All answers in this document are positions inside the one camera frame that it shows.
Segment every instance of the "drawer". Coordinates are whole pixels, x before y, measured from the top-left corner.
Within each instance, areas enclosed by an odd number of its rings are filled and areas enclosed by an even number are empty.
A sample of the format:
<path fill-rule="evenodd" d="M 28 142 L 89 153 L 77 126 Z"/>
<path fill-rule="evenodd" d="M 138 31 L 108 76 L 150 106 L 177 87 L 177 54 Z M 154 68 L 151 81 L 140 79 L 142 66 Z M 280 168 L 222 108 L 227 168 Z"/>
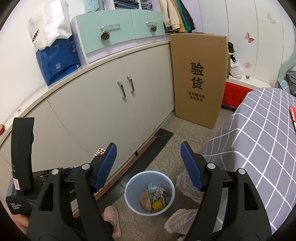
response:
<path fill-rule="evenodd" d="M 161 12 L 131 9 L 131 16 L 137 39 L 165 35 L 163 16 Z M 152 32 L 150 30 L 151 24 L 157 25 L 156 32 Z"/>
<path fill-rule="evenodd" d="M 129 9 L 90 12 L 78 15 L 76 20 L 86 54 L 136 38 Z M 101 39 L 102 27 L 110 33 L 108 40 Z"/>

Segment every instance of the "green garment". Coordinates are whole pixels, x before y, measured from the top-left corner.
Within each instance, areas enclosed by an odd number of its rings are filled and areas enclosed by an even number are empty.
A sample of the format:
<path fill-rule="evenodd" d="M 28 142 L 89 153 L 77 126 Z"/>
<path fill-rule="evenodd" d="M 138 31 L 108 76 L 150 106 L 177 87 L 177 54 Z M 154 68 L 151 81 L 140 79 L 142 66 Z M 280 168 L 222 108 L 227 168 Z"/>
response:
<path fill-rule="evenodd" d="M 186 19 L 184 17 L 184 14 L 182 12 L 182 7 L 181 7 L 181 3 L 180 3 L 180 0 L 176 0 L 177 1 L 177 4 L 178 4 L 178 9 L 179 9 L 179 12 L 181 14 L 181 18 L 183 20 L 183 23 L 184 23 L 184 26 L 185 26 L 185 29 L 188 30 L 188 31 L 191 31 L 191 28 L 190 26 L 188 25 L 189 23 L 186 22 Z"/>

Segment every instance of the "white label sticker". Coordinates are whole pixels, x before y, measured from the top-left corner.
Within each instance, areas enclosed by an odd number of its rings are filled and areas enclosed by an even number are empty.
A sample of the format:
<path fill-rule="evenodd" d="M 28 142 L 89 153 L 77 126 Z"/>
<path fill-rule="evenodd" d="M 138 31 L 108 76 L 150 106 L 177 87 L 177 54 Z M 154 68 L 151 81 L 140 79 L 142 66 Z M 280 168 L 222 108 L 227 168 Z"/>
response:
<path fill-rule="evenodd" d="M 15 184 L 15 189 L 16 190 L 20 190 L 20 185 L 19 185 L 19 183 L 18 183 L 18 179 L 13 179 L 13 182 L 14 182 L 14 184 Z"/>

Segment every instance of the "black floor strip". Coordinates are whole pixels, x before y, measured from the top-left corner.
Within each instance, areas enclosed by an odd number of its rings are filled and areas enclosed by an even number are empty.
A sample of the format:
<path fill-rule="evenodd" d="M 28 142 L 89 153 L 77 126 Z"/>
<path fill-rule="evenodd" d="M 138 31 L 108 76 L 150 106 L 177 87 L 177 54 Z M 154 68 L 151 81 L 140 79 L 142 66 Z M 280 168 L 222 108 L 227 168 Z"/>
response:
<path fill-rule="evenodd" d="M 127 182 L 139 172 L 144 171 L 154 158 L 164 148 L 166 143 L 172 137 L 173 133 L 164 129 L 159 129 L 154 135 L 156 139 L 144 151 L 144 153 L 136 160 L 136 162 L 122 175 L 122 177 L 114 183 L 98 200 L 97 204 L 101 213 L 105 208 L 112 205 L 117 199 L 124 194 L 124 188 Z"/>

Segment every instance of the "red fabric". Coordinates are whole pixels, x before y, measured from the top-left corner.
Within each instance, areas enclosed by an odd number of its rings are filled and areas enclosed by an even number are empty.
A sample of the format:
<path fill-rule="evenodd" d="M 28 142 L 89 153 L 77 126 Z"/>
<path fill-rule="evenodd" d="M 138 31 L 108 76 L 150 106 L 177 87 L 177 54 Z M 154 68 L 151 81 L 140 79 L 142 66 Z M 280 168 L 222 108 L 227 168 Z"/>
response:
<path fill-rule="evenodd" d="M 250 91 L 252 89 L 226 82 L 222 105 L 237 109 Z"/>

